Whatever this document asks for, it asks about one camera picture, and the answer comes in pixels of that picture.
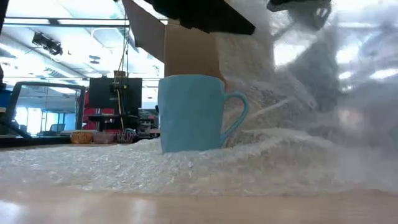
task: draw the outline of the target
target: light blue mug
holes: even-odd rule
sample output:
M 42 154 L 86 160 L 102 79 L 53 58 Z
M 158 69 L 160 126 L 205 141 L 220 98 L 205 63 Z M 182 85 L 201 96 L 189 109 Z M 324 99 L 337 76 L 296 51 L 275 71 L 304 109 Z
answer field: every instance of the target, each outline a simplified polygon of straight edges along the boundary
M 224 104 L 234 97 L 244 103 L 242 115 L 221 134 Z M 248 101 L 242 93 L 227 94 L 220 79 L 206 75 L 161 79 L 158 106 L 163 153 L 219 149 L 248 114 Z

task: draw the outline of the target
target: mug handle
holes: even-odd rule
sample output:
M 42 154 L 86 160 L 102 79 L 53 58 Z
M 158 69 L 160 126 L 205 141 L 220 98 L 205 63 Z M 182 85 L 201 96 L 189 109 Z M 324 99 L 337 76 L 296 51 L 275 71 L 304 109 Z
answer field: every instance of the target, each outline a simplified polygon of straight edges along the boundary
M 244 121 L 244 119 L 246 118 L 246 116 L 248 115 L 248 111 L 249 111 L 249 103 L 248 100 L 246 99 L 246 97 L 240 93 L 240 92 L 233 92 L 231 94 L 225 94 L 224 95 L 224 103 L 227 102 L 229 99 L 231 98 L 239 98 L 242 100 L 243 102 L 243 112 L 241 114 L 241 116 L 238 118 L 238 120 L 235 121 L 234 124 L 232 124 L 231 127 L 229 127 L 220 137 L 220 141 L 221 141 L 221 146 L 224 144 L 226 138 L 228 138 L 228 136 L 235 131 L 236 128 L 239 127 L 239 125 L 241 125 L 241 123 Z

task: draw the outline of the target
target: black monitor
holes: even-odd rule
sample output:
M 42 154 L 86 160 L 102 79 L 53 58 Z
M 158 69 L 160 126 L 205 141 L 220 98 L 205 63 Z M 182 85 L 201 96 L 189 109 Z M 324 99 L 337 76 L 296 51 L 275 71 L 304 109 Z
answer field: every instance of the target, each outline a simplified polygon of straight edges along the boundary
M 119 90 L 121 107 L 125 111 L 141 108 L 142 78 L 91 78 L 88 106 L 90 108 L 118 108 Z

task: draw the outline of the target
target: cardboard box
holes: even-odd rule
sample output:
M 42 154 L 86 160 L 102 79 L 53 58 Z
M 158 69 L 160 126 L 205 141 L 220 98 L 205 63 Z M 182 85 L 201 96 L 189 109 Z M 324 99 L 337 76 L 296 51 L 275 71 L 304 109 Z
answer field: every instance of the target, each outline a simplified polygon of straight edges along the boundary
M 186 29 L 176 21 L 163 24 L 132 0 L 123 0 L 136 41 L 165 63 L 165 77 L 202 74 L 224 81 L 218 63 L 216 37 L 198 29 Z

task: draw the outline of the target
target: ceiling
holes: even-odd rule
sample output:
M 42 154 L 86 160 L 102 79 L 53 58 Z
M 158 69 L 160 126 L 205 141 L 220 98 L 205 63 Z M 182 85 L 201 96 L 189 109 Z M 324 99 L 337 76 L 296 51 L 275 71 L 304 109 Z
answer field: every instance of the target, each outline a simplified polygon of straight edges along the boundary
M 164 19 L 144 1 L 138 3 Z M 129 77 L 143 78 L 143 104 L 157 102 L 157 86 L 164 76 L 164 65 L 144 49 L 134 46 L 133 33 L 125 28 L 128 21 L 124 20 L 121 3 L 112 0 L 10 0 L 6 17 L 0 38 L 0 63 L 9 87 L 19 81 L 88 86 L 88 78 L 113 77 L 114 70 L 124 70 Z M 73 20 L 66 23 L 58 20 L 60 22 L 53 26 L 47 22 L 49 18 Z M 33 44 L 35 32 L 60 43 L 63 54 L 53 56 Z M 125 41 L 128 44 L 124 51 Z

